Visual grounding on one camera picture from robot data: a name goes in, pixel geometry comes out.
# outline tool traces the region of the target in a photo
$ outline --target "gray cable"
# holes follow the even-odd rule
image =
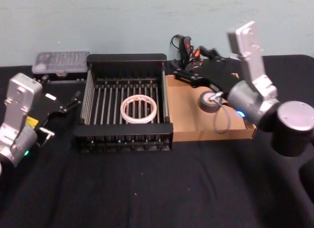
[[[220,104],[220,103],[217,102],[216,100],[214,100],[214,101],[215,101],[217,104],[219,104],[220,107],[225,111],[225,113],[226,113],[226,115],[227,115],[227,119],[228,119],[227,128],[224,129],[224,130],[218,130],[216,123],[217,123],[217,116],[218,116],[218,111],[219,111],[219,110],[216,111],[216,113],[215,113],[215,115],[214,115],[214,130],[215,130],[217,133],[219,133],[219,134],[224,134],[224,133],[226,133],[226,132],[230,129],[231,117],[230,117],[230,114],[229,114],[228,111],[227,111],[227,108],[226,108],[224,105]]]

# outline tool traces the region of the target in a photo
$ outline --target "cardboard box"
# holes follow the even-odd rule
[[[215,113],[206,113],[199,107],[198,101],[207,87],[192,88],[178,81],[173,75],[166,76],[170,121],[173,123],[173,142],[207,141],[226,139],[251,139],[256,131],[255,125],[249,125],[237,112],[226,107],[231,117],[230,129],[223,134],[213,128]],[[224,130],[227,116],[220,108],[217,116],[217,129]]]

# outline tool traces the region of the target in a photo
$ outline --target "blue led light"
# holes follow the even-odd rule
[[[245,117],[245,114],[243,113],[243,112],[241,112],[241,111],[237,111],[237,113],[241,116],[241,117]]]

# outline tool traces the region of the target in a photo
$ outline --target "black tablecloth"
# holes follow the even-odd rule
[[[313,58],[264,61],[281,101],[314,106]],[[229,68],[239,71],[236,61]],[[0,100],[18,72],[30,67],[0,68]],[[55,138],[23,159],[2,193],[0,227],[314,227],[314,205],[298,178],[314,157],[310,146],[283,157],[258,131],[253,140],[178,143],[171,152],[81,155],[71,145],[71,120],[52,129]]]

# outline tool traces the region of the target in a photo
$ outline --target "black electrical tape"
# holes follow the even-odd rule
[[[222,104],[222,98],[218,97],[218,103],[213,102],[213,103],[208,103],[209,98],[211,98],[215,93],[213,91],[206,91],[203,92],[200,96],[199,100],[199,106],[200,108],[207,113],[215,113],[219,110],[221,104]]]

